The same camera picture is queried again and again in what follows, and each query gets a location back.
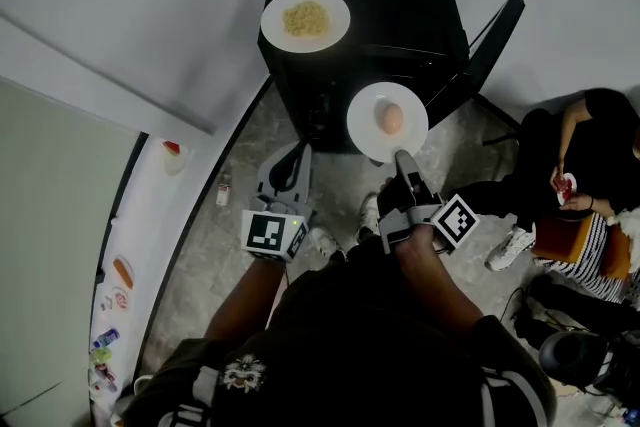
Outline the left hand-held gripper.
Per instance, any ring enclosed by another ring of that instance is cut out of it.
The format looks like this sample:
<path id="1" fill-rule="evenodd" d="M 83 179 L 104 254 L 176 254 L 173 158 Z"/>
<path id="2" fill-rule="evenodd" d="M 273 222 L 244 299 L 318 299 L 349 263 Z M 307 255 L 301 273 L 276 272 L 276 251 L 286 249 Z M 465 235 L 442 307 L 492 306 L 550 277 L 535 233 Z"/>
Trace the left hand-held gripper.
<path id="1" fill-rule="evenodd" d="M 242 212 L 241 248 L 258 259 L 294 261 L 309 233 L 314 211 L 307 205 L 312 149 L 304 141 L 281 147 L 260 166 L 257 193 Z M 278 200 L 282 194 L 285 200 Z"/>

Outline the brown egg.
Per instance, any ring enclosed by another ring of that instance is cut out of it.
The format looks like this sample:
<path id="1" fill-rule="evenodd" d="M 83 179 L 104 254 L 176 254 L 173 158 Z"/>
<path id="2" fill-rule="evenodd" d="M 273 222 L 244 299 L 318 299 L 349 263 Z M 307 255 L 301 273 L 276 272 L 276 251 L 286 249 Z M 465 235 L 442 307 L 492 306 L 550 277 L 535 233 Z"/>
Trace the brown egg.
<path id="1" fill-rule="evenodd" d="M 376 119 L 380 129 L 390 136 L 399 134 L 404 126 L 403 110 L 396 103 L 381 101 L 376 107 Z"/>

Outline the white round plate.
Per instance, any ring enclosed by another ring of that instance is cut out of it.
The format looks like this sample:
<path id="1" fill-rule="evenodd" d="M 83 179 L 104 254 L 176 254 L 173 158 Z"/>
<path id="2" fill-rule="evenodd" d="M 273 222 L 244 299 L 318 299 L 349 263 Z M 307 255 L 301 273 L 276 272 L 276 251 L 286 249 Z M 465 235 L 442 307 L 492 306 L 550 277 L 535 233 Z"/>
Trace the white round plate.
<path id="1" fill-rule="evenodd" d="M 376 107 L 381 101 L 398 104 L 403 110 L 402 131 L 390 136 L 378 126 Z M 356 148 L 373 161 L 391 163 L 398 150 L 414 156 L 426 141 L 429 119 L 418 96 L 393 82 L 378 82 L 366 86 L 352 99 L 347 112 L 347 129 Z"/>
<path id="2" fill-rule="evenodd" d="M 351 13 L 344 0 L 312 0 L 321 4 L 330 19 L 329 31 L 316 37 L 293 37 L 284 30 L 282 13 L 285 9 L 305 0 L 271 0 L 261 17 L 261 33 L 277 49 L 308 54 L 323 51 L 338 43 L 347 33 L 351 23 Z"/>

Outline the yellow noodles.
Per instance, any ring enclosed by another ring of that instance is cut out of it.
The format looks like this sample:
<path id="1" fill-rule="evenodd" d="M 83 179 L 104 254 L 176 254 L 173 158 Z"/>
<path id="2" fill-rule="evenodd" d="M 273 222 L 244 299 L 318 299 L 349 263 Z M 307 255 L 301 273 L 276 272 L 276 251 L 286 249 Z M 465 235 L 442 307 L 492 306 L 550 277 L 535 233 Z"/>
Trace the yellow noodles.
<path id="1" fill-rule="evenodd" d="M 282 13 L 284 30 L 293 37 L 316 37 L 329 31 L 330 19 L 326 9 L 312 0 L 305 0 Z"/>

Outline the person's right forearm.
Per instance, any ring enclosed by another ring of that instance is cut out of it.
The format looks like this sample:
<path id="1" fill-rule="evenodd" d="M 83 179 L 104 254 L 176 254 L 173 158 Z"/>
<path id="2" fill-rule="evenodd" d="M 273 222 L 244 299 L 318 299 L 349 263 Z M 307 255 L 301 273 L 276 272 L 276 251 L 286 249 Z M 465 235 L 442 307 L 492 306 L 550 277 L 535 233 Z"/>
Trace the person's right forearm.
<path id="1" fill-rule="evenodd" d="M 440 329 L 466 336 L 483 317 L 455 284 L 433 246 L 433 228 L 418 225 L 395 246 L 401 271 L 416 300 Z"/>

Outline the small red white carton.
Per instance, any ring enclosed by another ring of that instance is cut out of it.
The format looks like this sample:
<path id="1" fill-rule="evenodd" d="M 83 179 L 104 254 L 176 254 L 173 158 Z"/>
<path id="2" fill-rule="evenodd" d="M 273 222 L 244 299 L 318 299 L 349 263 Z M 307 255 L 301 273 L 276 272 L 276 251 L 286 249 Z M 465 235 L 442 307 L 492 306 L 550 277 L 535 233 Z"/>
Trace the small red white carton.
<path id="1" fill-rule="evenodd" d="M 217 206 L 226 207 L 229 204 L 232 190 L 232 176 L 228 171 L 223 171 L 217 185 L 216 200 Z"/>

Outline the person's right shoe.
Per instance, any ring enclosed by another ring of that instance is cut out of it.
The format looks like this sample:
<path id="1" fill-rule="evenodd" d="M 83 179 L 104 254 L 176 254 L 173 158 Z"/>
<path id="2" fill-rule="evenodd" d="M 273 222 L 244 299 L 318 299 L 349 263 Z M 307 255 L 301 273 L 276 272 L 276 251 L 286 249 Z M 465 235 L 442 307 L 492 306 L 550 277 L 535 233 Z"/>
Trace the person's right shoe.
<path id="1" fill-rule="evenodd" d="M 358 243 L 362 243 L 368 238 L 379 234 L 377 196 L 376 192 L 368 193 L 360 207 L 359 224 L 356 233 Z"/>

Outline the person's left shoe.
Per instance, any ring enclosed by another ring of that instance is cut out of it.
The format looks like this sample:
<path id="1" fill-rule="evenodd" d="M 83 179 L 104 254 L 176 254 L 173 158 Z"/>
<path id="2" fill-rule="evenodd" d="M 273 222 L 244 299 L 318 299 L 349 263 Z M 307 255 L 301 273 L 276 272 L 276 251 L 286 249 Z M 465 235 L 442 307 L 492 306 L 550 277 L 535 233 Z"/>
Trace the person's left shoe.
<path id="1" fill-rule="evenodd" d="M 329 263 L 345 263 L 346 255 L 338 241 L 324 228 L 314 226 L 309 236 L 313 247 L 325 257 Z"/>

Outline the white cup with red fruit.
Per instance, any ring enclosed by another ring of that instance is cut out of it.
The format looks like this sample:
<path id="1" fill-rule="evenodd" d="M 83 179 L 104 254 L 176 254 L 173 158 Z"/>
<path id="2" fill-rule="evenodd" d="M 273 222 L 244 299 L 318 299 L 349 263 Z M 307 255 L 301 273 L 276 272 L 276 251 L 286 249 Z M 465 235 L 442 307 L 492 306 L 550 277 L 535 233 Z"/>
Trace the white cup with red fruit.
<path id="1" fill-rule="evenodd" d="M 165 172 L 169 176 L 178 175 L 187 164 L 189 149 L 171 141 L 164 141 L 163 148 L 166 151 L 164 157 Z"/>

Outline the person's dark printed shirt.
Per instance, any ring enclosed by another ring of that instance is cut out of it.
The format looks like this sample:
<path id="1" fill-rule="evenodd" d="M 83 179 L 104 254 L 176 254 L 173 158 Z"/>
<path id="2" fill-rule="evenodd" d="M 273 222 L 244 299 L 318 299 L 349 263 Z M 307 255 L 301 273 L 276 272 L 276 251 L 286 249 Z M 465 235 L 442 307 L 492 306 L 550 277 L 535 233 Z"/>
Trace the person's dark printed shirt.
<path id="1" fill-rule="evenodd" d="M 555 392 L 492 315 L 463 337 L 370 237 L 280 288 L 242 344 L 182 341 L 124 427 L 551 427 Z"/>

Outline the toy hot dog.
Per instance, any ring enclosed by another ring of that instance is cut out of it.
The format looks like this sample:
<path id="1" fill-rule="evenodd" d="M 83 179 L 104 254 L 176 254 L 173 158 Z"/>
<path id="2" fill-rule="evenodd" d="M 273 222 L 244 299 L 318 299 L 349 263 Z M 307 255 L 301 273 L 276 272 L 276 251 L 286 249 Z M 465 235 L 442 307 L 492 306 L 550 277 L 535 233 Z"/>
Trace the toy hot dog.
<path id="1" fill-rule="evenodd" d="M 119 275 L 123 284 L 132 290 L 134 287 L 134 271 L 129 262 L 122 256 L 116 256 L 113 260 L 113 267 Z"/>

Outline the white fluffy cloth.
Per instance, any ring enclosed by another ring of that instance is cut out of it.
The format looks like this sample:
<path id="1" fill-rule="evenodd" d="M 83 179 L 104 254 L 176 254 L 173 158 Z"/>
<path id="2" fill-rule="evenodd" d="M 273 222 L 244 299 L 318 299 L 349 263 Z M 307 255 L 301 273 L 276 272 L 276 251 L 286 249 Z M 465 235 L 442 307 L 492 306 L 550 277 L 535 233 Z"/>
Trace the white fluffy cloth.
<path id="1" fill-rule="evenodd" d="M 640 207 L 623 210 L 606 219 L 608 226 L 618 226 L 629 239 L 630 272 L 640 269 Z"/>

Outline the small blue bottle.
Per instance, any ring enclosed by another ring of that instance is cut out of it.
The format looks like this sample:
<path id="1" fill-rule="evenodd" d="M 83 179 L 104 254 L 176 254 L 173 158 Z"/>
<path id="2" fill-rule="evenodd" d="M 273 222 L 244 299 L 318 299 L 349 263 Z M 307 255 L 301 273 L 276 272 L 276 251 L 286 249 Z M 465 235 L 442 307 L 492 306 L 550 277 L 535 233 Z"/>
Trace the small blue bottle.
<path id="1" fill-rule="evenodd" d="M 105 348 L 119 338 L 119 331 L 115 328 L 111 328 L 98 335 L 97 338 L 92 342 L 92 345 L 95 349 Z"/>

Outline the black round device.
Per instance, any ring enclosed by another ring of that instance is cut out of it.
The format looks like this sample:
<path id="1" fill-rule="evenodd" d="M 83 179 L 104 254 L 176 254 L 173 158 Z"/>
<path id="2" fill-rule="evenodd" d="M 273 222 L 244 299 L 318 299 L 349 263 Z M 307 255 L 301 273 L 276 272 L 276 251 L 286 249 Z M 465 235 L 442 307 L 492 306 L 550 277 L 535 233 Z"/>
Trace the black round device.
<path id="1" fill-rule="evenodd" d="M 585 331 L 562 331 L 547 338 L 539 350 L 539 364 L 552 379 L 585 388 L 600 375 L 608 342 Z"/>

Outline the pale green roller blind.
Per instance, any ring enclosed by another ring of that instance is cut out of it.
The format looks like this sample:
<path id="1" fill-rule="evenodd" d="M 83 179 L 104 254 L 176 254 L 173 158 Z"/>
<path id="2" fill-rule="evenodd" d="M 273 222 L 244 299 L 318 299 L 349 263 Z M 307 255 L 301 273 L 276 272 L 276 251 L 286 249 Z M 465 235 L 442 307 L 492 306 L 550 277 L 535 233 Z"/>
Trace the pale green roller blind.
<path id="1" fill-rule="evenodd" d="M 8 427 L 91 427 L 87 385 L 62 382 L 2 417 Z"/>
<path id="2" fill-rule="evenodd" d="M 88 386 L 95 275 L 137 138 L 0 79 L 0 424 Z"/>

